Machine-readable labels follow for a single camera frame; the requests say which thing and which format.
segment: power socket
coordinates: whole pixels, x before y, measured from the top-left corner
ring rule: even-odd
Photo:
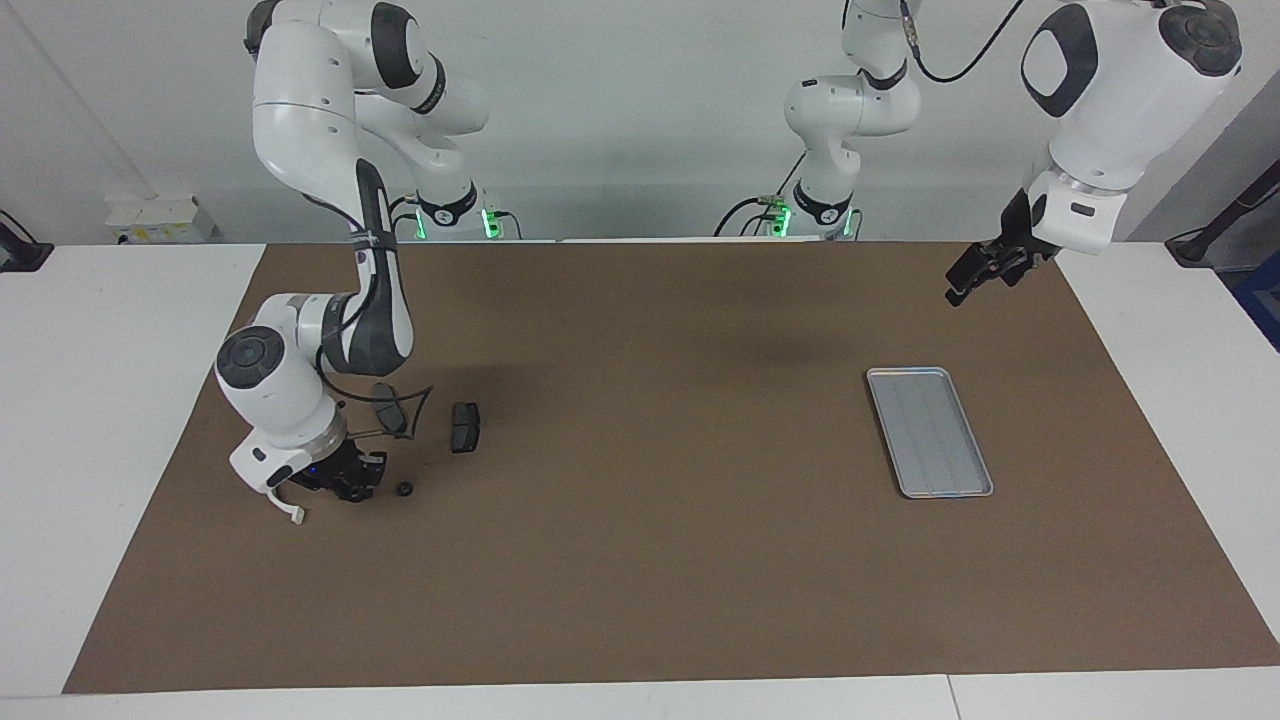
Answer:
[[[218,223],[189,195],[110,205],[106,228],[116,245],[225,242]]]

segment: metal tray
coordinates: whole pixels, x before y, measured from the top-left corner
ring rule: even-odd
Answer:
[[[867,372],[893,473],[911,498],[986,497],[991,475],[942,368],[873,368]]]

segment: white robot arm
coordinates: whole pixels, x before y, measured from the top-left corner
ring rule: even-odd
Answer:
[[[1147,167],[1199,120],[1240,70],[1235,13],[1221,0],[1075,0],[1041,24],[1023,82],[1059,129],[1001,215],[996,240],[947,273],[959,306],[978,286],[1014,286],[1059,250],[1096,255]]]
[[[317,368],[384,377],[413,348],[387,191],[358,152],[356,127],[406,159],[420,197],[439,199],[457,187],[461,161],[435,172],[419,140],[429,129],[440,137],[480,129],[488,104],[470,83],[447,81],[417,22],[389,3],[264,0],[250,14],[244,45],[256,60],[259,159],[347,222],[360,277],[355,293],[269,299],[218,354],[219,386],[253,428],[232,466],[301,523],[301,509],[275,497],[285,480],[360,502],[385,468],[385,454],[362,454],[347,437]],[[467,187],[474,191],[470,178]]]
[[[908,1],[914,12],[922,0]],[[920,115],[899,0],[850,0],[841,45],[858,74],[805,79],[787,94],[787,124],[805,146],[797,179],[785,188],[788,234],[840,236],[861,170],[852,138],[905,132]]]

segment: cable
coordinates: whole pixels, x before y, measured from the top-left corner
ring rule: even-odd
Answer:
[[[1276,186],[1275,188],[1272,188],[1271,192],[1268,192],[1266,197],[1263,197],[1262,200],[1258,200],[1253,205],[1245,205],[1244,202],[1240,202],[1239,197],[1236,197],[1231,202],[1239,205],[1240,208],[1244,208],[1244,214],[1240,215],[1243,218],[1244,215],[1248,215],[1249,213],[1252,213],[1252,211],[1257,210],[1258,208],[1261,208],[1261,206],[1266,205],[1267,202],[1270,202],[1271,199],[1275,197],[1277,193],[1280,193],[1280,186]],[[1181,238],[1184,238],[1187,236],[1196,234],[1196,233],[1199,233],[1199,232],[1204,232],[1207,229],[1208,229],[1208,225],[1202,225],[1202,227],[1198,227],[1196,229],[1190,229],[1190,231],[1187,231],[1187,232],[1180,232],[1180,233],[1175,234],[1174,237],[1170,237],[1170,238],[1165,240],[1165,242],[1172,242],[1175,240],[1181,240]]]
[[[791,172],[787,173],[786,179],[782,181],[782,184],[778,186],[778,191],[774,192],[773,195],[782,195],[782,191],[787,188],[787,183],[791,182],[791,178],[794,178],[796,176],[796,170],[800,169],[800,163],[804,163],[804,158],[808,154],[809,154],[809,151],[805,150],[804,152],[800,154],[799,158],[796,158],[796,164],[791,165]],[[763,224],[764,224],[764,220],[760,220],[760,222],[755,223],[755,229],[751,231],[751,234],[753,236],[760,234],[760,225],[763,225]]]
[[[755,236],[760,234],[760,225],[764,223],[764,220],[768,220],[768,219],[769,219],[769,214],[768,213],[760,213],[759,215],[756,215],[756,217],[751,218],[750,220],[742,223],[742,229],[737,231],[739,237],[746,237],[746,225],[749,225],[751,223],[756,223],[755,229],[751,231],[751,237],[755,237]]]
[[[22,234],[27,236],[27,240],[29,240],[31,242],[36,242],[36,236],[31,234],[31,231],[28,231],[26,227],[23,227],[23,224],[19,223],[17,218],[14,218],[13,215],[10,215],[9,213],[6,213],[4,210],[0,210],[0,215],[4,215],[5,218],[8,218],[9,222],[13,223],[13,227],[20,229]]]
[[[911,9],[906,5],[906,0],[899,0],[899,5],[902,10],[902,32],[906,33],[906,42],[908,45],[911,46],[911,56],[915,58],[915,64],[920,68],[920,72],[924,73],[924,77],[932,79],[933,82],[946,85],[948,82],[955,82],[965,77],[966,74],[969,74],[970,70],[978,67],[978,63],[980,63],[982,59],[987,56],[987,51],[991,50],[991,46],[996,44],[996,40],[1000,37],[1000,35],[1005,32],[1005,28],[1009,26],[1009,22],[1014,19],[1014,15],[1018,14],[1018,10],[1023,6],[1025,1],[1027,0],[1018,0],[1016,3],[1014,3],[1014,6],[1009,9],[1009,13],[1005,15],[1005,19],[1001,20],[998,27],[996,27],[996,32],[991,35],[991,38],[987,40],[987,44],[982,46],[982,50],[978,51],[974,59],[970,60],[969,64],[965,65],[963,70],[951,77],[938,77],[932,72],[929,72],[929,68],[924,67],[924,60],[920,59],[920,40],[915,32],[915,18],[911,17]]]
[[[494,218],[511,218],[512,220],[515,220],[516,222],[516,237],[520,238],[520,240],[525,240],[525,231],[520,228],[520,218],[517,218],[515,213],[511,213],[511,211],[507,211],[507,210],[498,210],[497,213],[493,214],[493,217]]]
[[[748,197],[746,200],[735,205],[732,209],[730,209],[728,213],[724,213],[723,218],[721,218],[721,224],[716,225],[716,234],[713,234],[712,237],[719,237],[721,231],[724,229],[724,225],[728,224],[730,219],[732,219],[733,215],[739,213],[739,210],[746,208],[748,205],[763,205],[763,202],[760,202],[759,197]]]

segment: white table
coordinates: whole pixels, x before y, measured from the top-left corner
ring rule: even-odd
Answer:
[[[37,274],[0,275],[0,717],[1280,716],[1280,667],[50,697],[76,661],[261,252],[61,247]],[[1211,272],[1178,268],[1161,246],[1119,245],[1102,258],[1059,263],[1280,634],[1280,355]]]

